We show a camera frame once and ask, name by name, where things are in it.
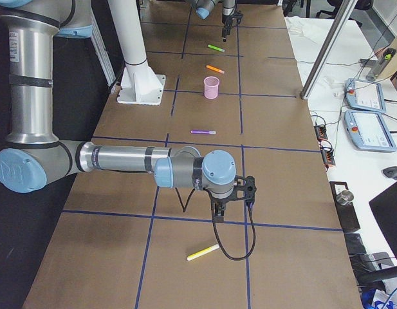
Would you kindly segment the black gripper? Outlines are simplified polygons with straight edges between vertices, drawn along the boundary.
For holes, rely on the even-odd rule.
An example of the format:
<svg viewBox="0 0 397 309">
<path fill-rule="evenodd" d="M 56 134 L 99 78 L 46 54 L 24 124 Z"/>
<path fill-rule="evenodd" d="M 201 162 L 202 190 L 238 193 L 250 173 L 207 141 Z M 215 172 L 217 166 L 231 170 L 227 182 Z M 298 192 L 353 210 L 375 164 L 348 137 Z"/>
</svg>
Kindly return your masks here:
<svg viewBox="0 0 397 309">
<path fill-rule="evenodd" d="M 214 216 L 216 223 L 223 223 L 225 215 L 225 205 L 221 201 L 214 202 Z"/>
<path fill-rule="evenodd" d="M 230 35 L 230 31 L 232 28 L 232 21 L 233 21 L 233 15 L 222 15 L 223 29 L 221 35 L 223 42 L 226 42 L 226 37 Z"/>
</svg>

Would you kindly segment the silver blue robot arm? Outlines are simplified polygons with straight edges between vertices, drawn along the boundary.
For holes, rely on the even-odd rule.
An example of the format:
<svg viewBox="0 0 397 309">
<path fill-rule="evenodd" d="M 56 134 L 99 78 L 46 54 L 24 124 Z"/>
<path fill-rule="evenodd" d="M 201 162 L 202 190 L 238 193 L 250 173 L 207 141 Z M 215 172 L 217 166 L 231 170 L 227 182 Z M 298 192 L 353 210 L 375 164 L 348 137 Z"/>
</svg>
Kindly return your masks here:
<svg viewBox="0 0 397 309">
<path fill-rule="evenodd" d="M 29 193 L 79 172 L 148 173 L 158 187 L 206 191 L 212 218 L 237 200 L 233 157 L 215 150 L 201 156 L 181 149 L 95 145 L 60 140 L 53 133 L 53 38 L 88 38 L 90 1 L 0 1 L 8 26 L 12 126 L 0 151 L 0 182 Z"/>
<path fill-rule="evenodd" d="M 188 0 L 192 9 L 196 12 L 199 18 L 206 19 L 210 13 L 215 9 L 219 1 L 216 0 Z M 222 23 L 223 28 L 221 38 L 223 42 L 227 41 L 232 28 L 233 20 L 235 19 L 236 2 L 233 0 L 222 1 Z"/>
</svg>

